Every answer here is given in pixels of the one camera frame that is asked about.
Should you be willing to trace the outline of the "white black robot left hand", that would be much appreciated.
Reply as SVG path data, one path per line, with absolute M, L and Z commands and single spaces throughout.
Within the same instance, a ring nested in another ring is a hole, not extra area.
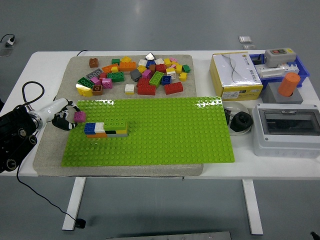
M 46 106 L 37 113 L 40 119 L 37 129 L 42 129 L 47 122 L 51 122 L 56 128 L 64 131 L 76 128 L 78 125 L 76 122 L 69 122 L 67 120 L 67 106 L 73 107 L 77 112 L 81 111 L 76 104 L 66 98 L 55 100 L 51 105 Z

